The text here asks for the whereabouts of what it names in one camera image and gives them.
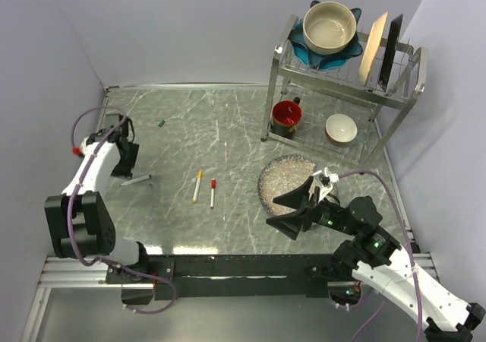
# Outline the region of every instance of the white wall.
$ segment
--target white wall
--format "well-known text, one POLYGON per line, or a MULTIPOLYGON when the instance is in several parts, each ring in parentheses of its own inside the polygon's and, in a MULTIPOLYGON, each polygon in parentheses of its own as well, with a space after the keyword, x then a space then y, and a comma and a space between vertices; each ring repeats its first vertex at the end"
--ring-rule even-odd
MULTIPOLYGON (((312 0, 56 0, 103 85, 265 82, 291 14, 312 0)), ((421 0, 331 0, 412 19, 421 0)))
MULTIPOLYGON (((442 283, 486 307, 485 8, 486 0, 421 3, 405 35, 429 49, 427 84, 387 148, 414 234, 442 283)), ((486 340, 486 326, 475 340, 486 340)))
POLYGON ((52 253, 43 203, 78 165, 70 125, 103 88, 54 0, 0 0, 0 11, 0 340, 11 342, 52 253))

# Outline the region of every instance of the black base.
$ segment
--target black base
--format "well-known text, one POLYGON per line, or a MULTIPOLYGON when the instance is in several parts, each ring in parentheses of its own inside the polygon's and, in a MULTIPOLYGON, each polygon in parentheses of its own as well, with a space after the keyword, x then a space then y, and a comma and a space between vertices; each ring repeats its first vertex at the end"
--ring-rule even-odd
MULTIPOLYGON (((354 280, 351 270, 333 261, 331 255, 157 255, 150 256, 150 272, 169 278, 177 287, 178 297, 327 298, 329 281, 354 280)), ((128 285, 140 280, 112 271, 107 273, 106 282, 128 285)), ((171 295, 169 286, 156 285, 155 300, 167 300, 171 295)))
MULTIPOLYGON (((67 195, 49 196, 44 204, 54 253, 60 258, 76 258, 68 233, 67 195)), ((73 219, 83 214, 84 222, 73 225, 74 238, 84 257, 109 255, 115 248, 115 226, 99 192, 77 195, 73 204, 73 219)))

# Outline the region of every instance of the white plate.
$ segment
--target white plate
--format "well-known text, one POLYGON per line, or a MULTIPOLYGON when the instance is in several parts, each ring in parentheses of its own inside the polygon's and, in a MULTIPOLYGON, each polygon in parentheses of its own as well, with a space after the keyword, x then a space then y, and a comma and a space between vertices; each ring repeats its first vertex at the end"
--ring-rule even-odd
POLYGON ((348 116, 334 114, 326 120, 326 133, 333 141, 347 143, 355 139, 358 127, 348 116))
POLYGON ((387 22, 388 13, 383 14, 373 23, 371 27, 370 36, 364 49, 363 59, 358 70, 359 84, 366 86, 368 81, 368 75, 371 71, 374 59, 377 57, 378 49, 380 48, 381 37, 385 29, 385 23, 387 22))

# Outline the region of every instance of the blue plate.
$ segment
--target blue plate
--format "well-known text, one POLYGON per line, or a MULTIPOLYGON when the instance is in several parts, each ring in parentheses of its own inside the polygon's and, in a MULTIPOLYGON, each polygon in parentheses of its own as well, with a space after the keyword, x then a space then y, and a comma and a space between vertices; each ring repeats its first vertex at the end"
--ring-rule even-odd
MULTIPOLYGON (((358 24, 359 18, 361 17, 361 9, 354 8, 351 9, 351 12, 355 16, 356 24, 358 24)), ((358 57, 363 53, 363 47, 359 43, 358 34, 355 34, 351 42, 342 51, 333 55, 318 55, 312 52, 307 47, 307 44, 305 44, 302 20, 290 32, 289 40, 294 50, 294 56, 304 65, 320 71, 342 67, 351 57, 358 57)))

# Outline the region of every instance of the cable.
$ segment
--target cable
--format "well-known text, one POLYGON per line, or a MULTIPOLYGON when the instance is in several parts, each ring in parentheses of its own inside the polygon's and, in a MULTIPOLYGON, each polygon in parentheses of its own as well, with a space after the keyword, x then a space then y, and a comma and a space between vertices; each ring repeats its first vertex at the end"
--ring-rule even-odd
POLYGON ((125 272, 128 272, 129 274, 133 274, 133 275, 138 276, 138 277, 145 277, 147 279, 155 280, 158 283, 164 283, 164 284, 169 285, 171 287, 171 289, 172 289, 172 299, 169 301, 169 303, 167 303, 166 306, 164 306, 164 307, 162 307, 160 309, 146 311, 146 310, 136 309, 136 308, 134 308, 132 306, 126 306, 127 309, 131 310, 134 313, 138 313, 138 314, 157 314, 157 313, 160 313, 160 312, 163 312, 163 311, 167 310, 175 302, 175 298, 177 296, 177 289, 175 288, 175 285, 170 280, 167 280, 164 277, 158 277, 158 276, 154 276, 154 275, 151 275, 151 274, 145 274, 143 272, 131 270, 130 268, 124 266, 123 264, 119 264, 118 262, 115 262, 113 260, 110 260, 109 258, 96 257, 92 261, 86 261, 84 259, 83 255, 81 254, 79 247, 77 246, 76 239, 74 238, 74 227, 73 227, 73 205, 74 205, 74 199, 76 198, 76 195, 79 193, 79 190, 80 190, 81 186, 83 185, 84 178, 86 177, 86 175, 87 175, 87 173, 88 173, 88 171, 89 171, 89 169, 91 167, 91 164, 93 163, 94 159, 96 158, 96 155, 98 154, 98 152, 101 149, 101 147, 105 144, 105 142, 108 140, 108 138, 110 137, 110 135, 112 135, 115 131, 117 131, 123 125, 123 123, 125 122, 125 120, 127 120, 127 114, 123 110, 120 110, 119 108, 114 107, 114 106, 97 106, 95 108, 92 108, 92 109, 87 110, 86 112, 83 112, 76 119, 76 121, 74 122, 74 124, 73 124, 73 126, 71 128, 71 144, 72 144, 73 148, 75 147, 75 143, 74 143, 74 131, 76 129, 76 126, 77 126, 78 122, 86 114, 88 114, 90 112, 93 112, 95 110, 101 110, 101 109, 114 109, 114 110, 117 110, 118 112, 120 112, 123 115, 123 118, 121 118, 120 122, 117 125, 115 125, 114 127, 112 127, 105 134, 105 136, 101 139, 101 141, 98 142, 98 144, 96 145, 96 147, 95 147, 95 149, 93 151, 93 154, 91 154, 90 155, 90 158, 88 158, 88 161, 86 162, 86 166, 83 168, 83 171, 81 172, 81 174, 79 176, 79 179, 77 180, 77 184, 74 187, 74 190, 73 190, 71 196, 69 197, 69 201, 68 201, 68 233, 69 233, 69 240, 71 242, 71 246, 73 248, 73 251, 74 251, 74 254, 76 255, 77 260, 81 264, 83 264, 84 266, 87 266, 87 267, 93 266, 96 262, 101 261, 101 262, 104 262, 105 264, 107 264, 108 266, 112 266, 113 268, 121 268, 122 270, 124 270, 125 272))
POLYGON ((373 296, 374 294, 374 289, 371 288, 369 293, 366 294, 366 296, 364 298, 362 298, 359 302, 357 302, 356 304, 354 304, 353 306, 349 306, 350 309, 353 309, 353 308, 356 308, 358 306, 362 306, 363 304, 365 304, 369 299, 371 299, 371 297, 373 296))
POLYGON ((134 143, 134 141, 135 141, 135 128, 134 128, 134 123, 133 123, 133 121, 130 118, 127 118, 127 120, 128 120, 128 124, 130 124, 131 133, 133 135, 133 137, 131 138, 130 143, 134 143))
MULTIPOLYGON (((373 175, 374 177, 376 177, 378 179, 378 181, 381 182, 381 185, 385 189, 385 192, 387 193, 388 198, 389 198, 390 202, 392 203, 392 207, 393 207, 393 210, 395 211, 395 215, 398 218, 398 221, 400 223, 400 228, 402 228, 402 232, 403 232, 403 235, 405 237, 405 243, 406 243, 406 246, 407 246, 407 251, 409 253, 410 265, 412 267, 412 270, 414 270, 415 259, 413 257, 412 243, 410 242, 409 234, 407 233, 407 230, 405 228, 405 223, 403 222, 402 216, 400 215, 400 211, 399 211, 399 209, 396 205, 395 199, 393 199, 392 192, 390 191, 390 189, 388 188, 387 184, 382 179, 382 177, 380 175, 378 175, 377 173, 370 171, 369 169, 357 169, 357 170, 354 170, 354 171, 349 171, 348 173, 343 173, 342 175, 339 175, 339 178, 343 179, 343 178, 348 177, 350 175, 356 175, 356 174, 362 175, 364 173, 367 173, 369 175, 373 175)), ((418 285, 417 273, 412 272, 412 275, 413 275, 413 284, 415 286, 415 295, 417 296, 417 307, 418 307, 417 333, 415 334, 415 342, 419 342, 421 332, 422 332, 422 298, 421 298, 421 294, 420 294, 420 286, 418 285)), ((383 305, 378 309, 377 312, 379 312, 382 308, 383 308, 383 305)), ((368 321, 366 321, 366 323, 364 325, 361 326, 361 328, 358 329, 355 336, 353 337, 353 340, 355 339, 355 337, 358 336, 358 334, 359 334, 359 332, 361 332, 362 328, 364 328, 374 317, 377 316, 377 314, 378 314, 377 312, 375 314, 373 314, 371 316, 371 318, 368 321)))
POLYGON ((385 306, 386 302, 387 302, 387 298, 383 299, 383 302, 381 303, 380 308, 378 308, 378 310, 356 331, 355 335, 352 336, 351 342, 355 342, 356 338, 361 333, 361 331, 363 331, 363 329, 365 329, 365 327, 367 325, 369 325, 371 323, 371 321, 373 321, 373 319, 378 314, 380 314, 380 312, 383 310, 383 307, 385 306))

